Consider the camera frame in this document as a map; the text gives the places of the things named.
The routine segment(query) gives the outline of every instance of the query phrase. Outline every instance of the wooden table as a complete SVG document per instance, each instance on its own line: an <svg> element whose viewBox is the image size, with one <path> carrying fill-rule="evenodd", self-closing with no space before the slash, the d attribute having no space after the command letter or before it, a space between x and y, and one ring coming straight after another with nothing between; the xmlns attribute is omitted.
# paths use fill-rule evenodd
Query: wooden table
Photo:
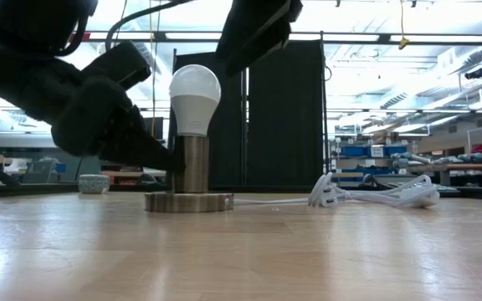
<svg viewBox="0 0 482 301"><path fill-rule="evenodd" d="M440 184L451 186L449 173L451 171L482 171L482 164L433 164L425 166L412 166L408 168L409 172L429 172L435 171L440 173Z"/></svg>
<svg viewBox="0 0 482 301"><path fill-rule="evenodd" d="M284 197L302 196L238 196ZM482 300L482 201L174 215L142 193L2 198L0 300Z"/></svg>

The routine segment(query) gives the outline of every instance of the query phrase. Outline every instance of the white power cord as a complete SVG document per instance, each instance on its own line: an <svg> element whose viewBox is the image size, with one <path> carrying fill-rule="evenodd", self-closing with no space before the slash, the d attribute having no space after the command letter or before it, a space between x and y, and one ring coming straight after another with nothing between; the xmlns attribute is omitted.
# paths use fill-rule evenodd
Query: white power cord
<svg viewBox="0 0 482 301"><path fill-rule="evenodd" d="M377 202L392 207L430 207L436 205L440 199L438 187L431 182L430 177L425 175L387 191L346 191L337 187L331 179L331 172L321 176L308 198L277 201L235 200L235 203L237 205L275 205L307 202L309 206L334 207L339 202L356 200Z"/></svg>

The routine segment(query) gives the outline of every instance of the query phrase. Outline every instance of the metal frame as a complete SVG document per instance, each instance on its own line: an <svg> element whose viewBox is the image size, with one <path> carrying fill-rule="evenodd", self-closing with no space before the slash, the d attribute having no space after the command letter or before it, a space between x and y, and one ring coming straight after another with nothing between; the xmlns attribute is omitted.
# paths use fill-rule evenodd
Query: metal frame
<svg viewBox="0 0 482 301"><path fill-rule="evenodd" d="M84 42L104 42L105 38L94 38L92 35L94 33L104 33L107 34L105 30L98 31L88 31L85 35ZM220 31L123 31L122 33L140 33L143 34L142 38L113 38L113 41L124 41L130 40L133 42L150 42L150 33L153 33L154 41L158 43L218 43L218 38L195 38L195 39L185 39L185 38L167 38L167 33L189 33L189 34L221 34ZM392 36L401 36L401 33L336 33L336 32L295 32L293 34L329 34L337 36L337 39L323 41L324 44L362 44L362 45L399 45L399 41L391 41ZM339 36L350 37L350 36L366 36L366 35L377 35L378 39L375 41L365 41L365 40L350 40L349 38L339 39ZM409 33L412 36L429 36L429 37L482 37L482 34L455 34L455 33ZM414 42L410 41L408 45L423 45L423 46L482 46L482 42Z"/></svg>
<svg viewBox="0 0 482 301"><path fill-rule="evenodd" d="M323 144L325 146L325 173L328 173L331 171L330 165L329 165L329 160L331 159L331 153L329 150L329 145L328 145L328 117L327 117L327 110L326 110L326 80L325 80L325 70L326 70L326 57L325 57L325 44L323 40L323 32L320 32L320 49L321 49L321 88L322 88L322 94L323 94L323 131L324 131L324 139L323 139Z"/></svg>

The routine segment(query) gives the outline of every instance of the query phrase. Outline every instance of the lamp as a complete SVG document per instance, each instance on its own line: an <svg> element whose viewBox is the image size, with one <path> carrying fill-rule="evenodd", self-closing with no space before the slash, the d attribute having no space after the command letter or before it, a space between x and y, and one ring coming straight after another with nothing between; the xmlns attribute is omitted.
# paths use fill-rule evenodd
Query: lamp
<svg viewBox="0 0 482 301"><path fill-rule="evenodd" d="M201 65L179 69L170 85L176 115L174 156L185 164L172 174L173 191L146 194L149 212L220 212L233 209L233 194L208 191L209 123L221 99L217 76Z"/></svg>

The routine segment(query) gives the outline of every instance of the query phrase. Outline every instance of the blue bin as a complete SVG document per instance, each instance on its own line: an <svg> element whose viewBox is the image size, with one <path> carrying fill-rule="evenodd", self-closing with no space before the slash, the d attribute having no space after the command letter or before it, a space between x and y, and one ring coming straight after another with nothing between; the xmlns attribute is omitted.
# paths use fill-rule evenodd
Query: blue bin
<svg viewBox="0 0 482 301"><path fill-rule="evenodd" d="M341 156L366 156L366 148L359 146L345 146L341 148Z"/></svg>

